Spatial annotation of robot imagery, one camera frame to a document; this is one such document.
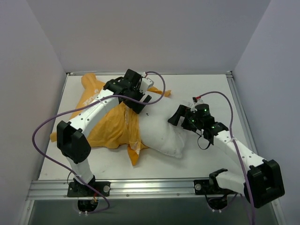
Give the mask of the yellow printed pillowcase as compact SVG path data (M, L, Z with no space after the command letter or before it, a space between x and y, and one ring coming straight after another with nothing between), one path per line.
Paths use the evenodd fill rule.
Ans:
M94 73L87 73L81 78L84 92L76 108L89 105L100 93L104 82L98 80ZM148 148L141 139L139 122L141 115L137 115L125 104L113 108L92 129L88 136L91 147L106 147L116 149L121 145L127 145L127 153L131 164L137 164L141 150Z

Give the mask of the white pillow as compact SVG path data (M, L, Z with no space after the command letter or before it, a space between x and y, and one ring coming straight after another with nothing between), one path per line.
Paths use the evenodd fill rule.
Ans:
M191 107L192 103L164 97L153 105L145 106L139 114L139 131L144 145L164 155L182 158L187 142L198 135L180 126L182 118L177 126L168 122L180 105Z

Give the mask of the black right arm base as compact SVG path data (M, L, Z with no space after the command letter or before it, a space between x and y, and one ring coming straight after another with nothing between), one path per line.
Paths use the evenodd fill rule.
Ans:
M214 187L208 179L194 180L193 183L195 195L203 195L212 210L224 210L230 204L228 196L234 195L235 198L237 195L229 189Z

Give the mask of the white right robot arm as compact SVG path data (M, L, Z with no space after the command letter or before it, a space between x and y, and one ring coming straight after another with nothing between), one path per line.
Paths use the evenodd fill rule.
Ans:
M260 208L285 194L281 169L275 160L266 160L255 154L243 143L231 137L229 128L215 121L208 104L199 104L194 110L180 105L168 123L189 131L201 131L210 145L217 147L237 165L245 168L245 175L237 175L222 168L209 174L208 190L217 194L226 189L253 199Z

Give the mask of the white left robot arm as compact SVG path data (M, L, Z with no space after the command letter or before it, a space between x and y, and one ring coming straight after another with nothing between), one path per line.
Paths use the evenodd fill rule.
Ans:
M145 107L145 103L151 100L151 96L145 93L153 84L151 79L128 69L124 76L109 80L90 107L82 110L70 121L58 123L57 147L68 159L75 172L75 179L79 182L77 190L83 196L90 196L95 190L95 185L91 182L94 175L88 162L91 146L87 137L90 132L108 112L120 103L124 103L139 114Z

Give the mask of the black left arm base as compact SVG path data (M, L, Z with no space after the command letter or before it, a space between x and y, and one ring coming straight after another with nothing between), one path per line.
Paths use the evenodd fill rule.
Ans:
M100 197L100 195L94 190L87 187L86 185L78 182L75 178L73 178L72 182L67 182L67 184L67 197L92 197L92 199L89 200L78 200L78 210L82 213L95 212L99 203L98 197ZM97 190L104 197L108 197L110 195L111 183L109 181L96 181L95 177L93 177L92 180L88 183L88 185Z

